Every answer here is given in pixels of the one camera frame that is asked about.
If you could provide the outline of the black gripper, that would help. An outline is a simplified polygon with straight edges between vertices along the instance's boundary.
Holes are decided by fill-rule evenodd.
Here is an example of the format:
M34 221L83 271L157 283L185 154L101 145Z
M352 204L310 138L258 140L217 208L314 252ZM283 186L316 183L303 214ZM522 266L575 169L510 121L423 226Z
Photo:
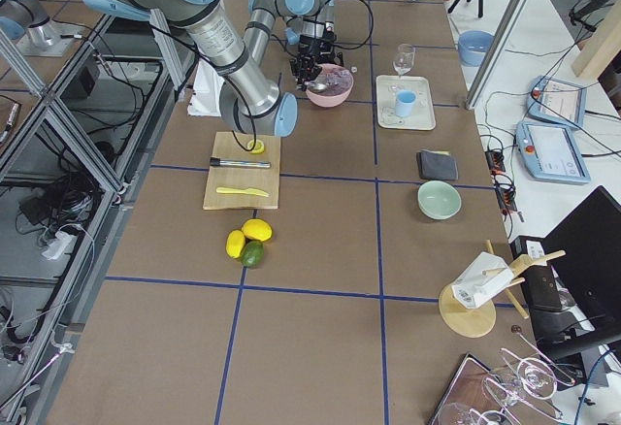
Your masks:
M292 76L298 89L305 89L306 83L314 81L321 73L319 43L321 37L302 35L297 53L290 59Z
M335 47L337 36L333 31L325 31L319 43L319 63L343 66L343 53Z

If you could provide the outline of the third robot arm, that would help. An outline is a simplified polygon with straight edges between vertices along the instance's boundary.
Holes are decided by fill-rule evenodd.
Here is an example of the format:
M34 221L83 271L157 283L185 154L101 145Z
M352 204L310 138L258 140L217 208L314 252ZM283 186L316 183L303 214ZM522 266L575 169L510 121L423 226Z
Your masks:
M1 0L1 30L23 55L60 57L83 27L53 20L40 0Z

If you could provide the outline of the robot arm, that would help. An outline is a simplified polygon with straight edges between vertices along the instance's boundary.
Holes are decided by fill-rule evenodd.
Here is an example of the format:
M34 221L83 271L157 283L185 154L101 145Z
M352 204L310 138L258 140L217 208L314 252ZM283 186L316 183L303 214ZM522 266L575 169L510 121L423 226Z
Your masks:
M286 137L296 125L296 97L279 88L260 64L277 18L287 26L287 40L297 46L291 61L303 89L335 57L334 0L249 0L250 21L239 34L221 0L83 0L101 13L147 21L153 10L187 32L201 57L224 79L221 116L230 128L247 134Z
M285 22L287 44L297 48L293 56L297 73L321 63L343 66L343 54L336 50L336 0L280 1L278 15Z

